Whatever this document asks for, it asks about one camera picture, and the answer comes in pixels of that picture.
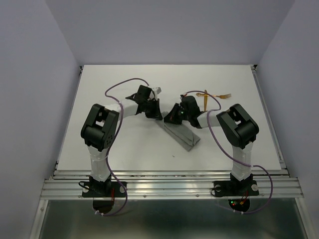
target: white table surface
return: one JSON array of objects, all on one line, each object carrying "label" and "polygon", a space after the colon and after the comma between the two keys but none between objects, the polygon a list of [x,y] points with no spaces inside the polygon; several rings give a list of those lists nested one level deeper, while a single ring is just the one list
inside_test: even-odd
[{"label": "white table surface", "polygon": [[[268,170],[280,170],[280,164],[267,124],[250,66],[236,65],[86,65],[81,76],[70,122],[59,158],[58,170],[91,170],[90,158],[81,128],[91,106],[114,104],[104,96],[110,86],[133,77],[143,78],[152,87],[161,87],[161,111],[170,111],[179,103],[179,95],[190,90],[207,90],[214,95],[232,94],[220,100],[222,110],[240,103],[256,121],[260,132],[252,150],[252,164]],[[122,100],[135,93],[142,81],[131,81],[109,94]],[[195,96],[203,110],[203,97]],[[208,109],[216,109],[213,99]],[[153,119],[144,113],[125,118],[110,152],[114,170],[231,170],[232,161],[218,148],[209,130],[196,129],[184,123],[201,141],[187,152]],[[232,148],[220,127],[214,132],[221,145],[232,154]]]}]

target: wire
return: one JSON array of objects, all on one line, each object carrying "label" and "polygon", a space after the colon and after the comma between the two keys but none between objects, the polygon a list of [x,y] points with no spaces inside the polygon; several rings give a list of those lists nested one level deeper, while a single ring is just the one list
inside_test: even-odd
[{"label": "wire", "polygon": [[[113,89],[113,88],[115,88],[115,87],[117,87],[117,86],[119,86],[119,85],[121,85],[121,84],[123,84],[123,83],[126,83],[126,82],[128,82],[128,81],[132,81],[132,80],[140,80],[140,81],[143,81],[143,82],[145,82],[145,83],[147,84],[147,86],[149,86],[149,83],[148,83],[146,80],[143,80],[143,79],[141,79],[141,78],[131,78],[131,79],[128,79],[128,80],[125,80],[125,81],[122,81],[122,82],[120,82],[120,83],[115,84],[114,86],[108,88],[108,89],[105,91],[105,93],[104,93],[104,95],[105,95],[106,97],[115,100],[115,101],[120,105],[120,107],[121,107],[121,112],[120,112],[121,119],[120,119],[119,127],[118,127],[118,129],[116,130],[116,133],[115,133],[115,135],[114,135],[113,143],[115,142],[115,139],[116,139],[116,137],[118,136],[118,134],[119,134],[119,132],[120,132],[120,129],[121,129],[121,126],[122,126],[122,123],[123,123],[124,107],[123,107],[123,105],[121,104],[121,102],[120,102],[117,98],[115,98],[114,96],[109,96],[109,95],[108,95],[108,92],[109,92],[111,89]],[[106,157],[105,157],[106,166],[108,167],[108,169],[109,169],[111,175],[113,176],[113,178],[114,178],[114,179],[119,183],[119,185],[124,189],[125,201],[124,201],[123,205],[122,205],[117,211],[115,211],[115,212],[113,212],[113,213],[111,213],[111,214],[102,214],[102,213],[100,213],[99,211],[96,211],[95,209],[93,209],[96,214],[99,214],[99,215],[104,216],[104,217],[113,216],[113,215],[119,213],[119,212],[125,207],[125,205],[126,205],[126,203],[127,203],[127,201],[128,201],[128,191],[127,191],[126,187],[125,187],[125,186],[123,185],[123,183],[117,178],[117,176],[115,176],[115,174],[114,174],[114,172],[113,172],[113,170],[111,169],[110,164],[109,164],[109,153],[110,153],[110,149],[111,149],[113,143],[110,145],[110,147],[108,148],[108,150],[107,150],[107,152],[106,152]]]},{"label": "wire", "polygon": [[85,183],[85,182],[84,182],[84,181],[80,181],[80,182],[79,182],[79,186],[80,186],[81,188],[84,188],[84,189],[90,191],[90,189],[89,189],[88,187],[82,185],[81,183]]},{"label": "wire", "polygon": [[244,165],[244,166],[246,166],[246,167],[251,167],[251,168],[257,167],[257,168],[261,168],[262,170],[265,171],[265,173],[266,173],[267,176],[269,177],[270,186],[271,186],[271,187],[270,187],[270,194],[269,194],[269,198],[268,198],[267,202],[266,202],[263,206],[261,206],[260,208],[258,208],[258,209],[256,209],[256,210],[253,210],[253,211],[251,211],[251,212],[245,212],[245,213],[244,213],[244,212],[239,212],[239,213],[242,213],[242,214],[253,214],[253,213],[256,213],[256,212],[262,210],[263,208],[265,208],[265,207],[269,204],[269,202],[270,202],[270,200],[271,200],[271,197],[273,196],[273,191],[274,191],[273,180],[272,180],[272,178],[271,178],[269,172],[268,172],[264,167],[262,167],[262,166],[260,166],[260,165],[250,165],[250,164],[247,164],[247,163],[243,163],[243,162],[241,162],[241,161],[238,161],[238,160],[235,159],[234,157],[230,156],[230,155],[224,150],[224,148],[223,148],[223,147],[221,146],[221,144],[218,142],[218,140],[217,140],[217,138],[216,138],[216,136],[215,136],[215,134],[214,134],[214,132],[213,132],[213,129],[212,129],[212,127],[211,127],[211,124],[210,124],[210,122],[209,122],[209,114],[210,114],[210,112],[220,110],[220,109],[221,109],[221,104],[219,103],[219,101],[218,101],[214,96],[210,95],[209,93],[205,93],[205,92],[203,92],[203,91],[188,91],[188,92],[186,92],[186,94],[188,94],[188,93],[193,93],[193,92],[199,92],[199,93],[207,94],[207,95],[209,95],[210,97],[212,97],[212,98],[218,103],[218,105],[219,105],[219,109],[217,109],[217,110],[209,110],[209,111],[207,112],[207,124],[208,124],[209,131],[210,131],[211,135],[213,136],[213,138],[214,138],[216,144],[217,144],[218,147],[220,148],[220,150],[221,150],[228,158],[230,158],[231,160],[233,160],[233,161],[236,162],[236,163],[239,163],[239,164]]}]

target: light purple wall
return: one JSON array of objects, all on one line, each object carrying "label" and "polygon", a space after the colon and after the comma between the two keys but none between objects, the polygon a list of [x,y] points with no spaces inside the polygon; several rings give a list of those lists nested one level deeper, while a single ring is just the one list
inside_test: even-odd
[{"label": "light purple wall", "polygon": [[0,238],[28,238],[79,68],[43,0],[0,5]]},{"label": "light purple wall", "polygon": [[80,64],[257,64],[294,0],[46,0]]},{"label": "light purple wall", "polygon": [[288,169],[319,228],[319,1],[296,0],[257,73]]}]

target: purple cable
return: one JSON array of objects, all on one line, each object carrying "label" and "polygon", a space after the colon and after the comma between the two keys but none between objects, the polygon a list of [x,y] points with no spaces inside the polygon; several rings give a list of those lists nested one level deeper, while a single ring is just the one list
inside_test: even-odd
[{"label": "purple cable", "polygon": [[251,212],[245,212],[245,213],[243,213],[243,214],[253,214],[253,213],[256,213],[256,212],[262,210],[263,208],[265,208],[265,207],[269,204],[269,202],[270,202],[270,200],[271,200],[271,197],[272,197],[272,195],[273,195],[273,191],[274,191],[273,180],[272,180],[272,178],[271,178],[269,172],[268,172],[264,167],[262,167],[262,166],[260,166],[260,165],[250,165],[250,164],[247,164],[247,163],[240,162],[240,161],[238,161],[237,159],[235,159],[234,157],[230,156],[230,155],[224,150],[224,148],[223,148],[223,147],[221,146],[221,144],[218,142],[218,140],[217,140],[217,138],[216,138],[216,136],[215,136],[215,134],[214,134],[214,132],[213,132],[213,129],[211,128],[210,122],[209,122],[209,114],[210,114],[210,112],[212,112],[212,111],[218,111],[218,110],[221,109],[221,105],[220,105],[219,101],[218,101],[214,96],[210,95],[209,93],[203,92],[203,91],[189,91],[189,92],[186,92],[186,94],[188,94],[188,93],[193,93],[193,92],[196,92],[196,93],[197,93],[197,92],[200,92],[200,93],[207,94],[207,95],[209,95],[210,97],[212,97],[212,98],[218,103],[218,105],[219,105],[219,109],[217,109],[217,110],[209,110],[209,111],[207,112],[207,124],[208,124],[209,131],[210,131],[211,135],[213,136],[213,138],[214,138],[216,144],[217,144],[218,147],[220,148],[220,150],[221,150],[228,158],[230,158],[231,160],[233,160],[233,161],[236,162],[236,163],[239,163],[239,164],[244,165],[244,166],[246,166],[246,167],[258,167],[258,168],[261,168],[262,170],[265,171],[265,173],[266,173],[267,176],[269,177],[270,186],[271,186],[271,187],[270,187],[270,194],[269,194],[269,198],[268,198],[267,202],[266,202],[263,206],[261,206],[260,208],[258,208],[258,209],[256,209],[256,210],[253,210],[253,211],[251,211]]},{"label": "purple cable", "polygon": [[[118,136],[118,134],[119,134],[119,132],[120,132],[120,129],[121,129],[121,126],[122,126],[122,123],[123,123],[124,108],[123,108],[123,105],[121,104],[121,102],[120,102],[117,98],[115,98],[114,96],[109,96],[109,95],[107,95],[107,93],[108,93],[111,89],[113,89],[114,87],[119,86],[119,85],[121,85],[121,84],[123,84],[123,83],[126,83],[126,82],[128,82],[128,81],[132,81],[132,80],[141,80],[141,81],[144,81],[144,82],[147,84],[147,86],[149,86],[149,84],[148,84],[148,82],[147,82],[146,80],[143,80],[143,79],[141,79],[141,78],[131,78],[131,79],[128,79],[128,80],[125,80],[125,81],[122,81],[122,82],[120,82],[120,83],[115,84],[114,86],[108,88],[108,89],[106,90],[106,92],[104,93],[106,97],[115,100],[115,101],[120,105],[120,107],[121,107],[121,112],[120,112],[120,115],[121,115],[120,124],[119,124],[118,129],[116,130],[115,135],[114,135],[113,143],[114,143],[116,137]],[[96,210],[94,209],[94,211],[95,211],[96,214],[99,214],[99,215],[104,216],[104,217],[113,216],[113,215],[119,213],[119,212],[125,207],[125,205],[126,205],[126,203],[127,203],[127,201],[128,201],[128,191],[127,191],[126,187],[125,187],[125,186],[123,185],[123,183],[117,178],[117,176],[115,176],[115,174],[114,174],[114,172],[113,172],[113,170],[111,169],[110,164],[109,164],[109,153],[110,153],[110,149],[111,149],[113,143],[111,144],[111,146],[108,148],[108,151],[106,152],[106,157],[105,157],[106,166],[108,167],[108,169],[109,169],[111,175],[113,176],[113,178],[115,178],[115,180],[119,183],[119,185],[124,189],[124,192],[125,192],[125,201],[124,201],[123,205],[122,205],[117,211],[115,211],[115,212],[113,212],[113,213],[111,213],[111,214],[101,214],[100,212],[98,212],[98,211],[96,211]]]}]

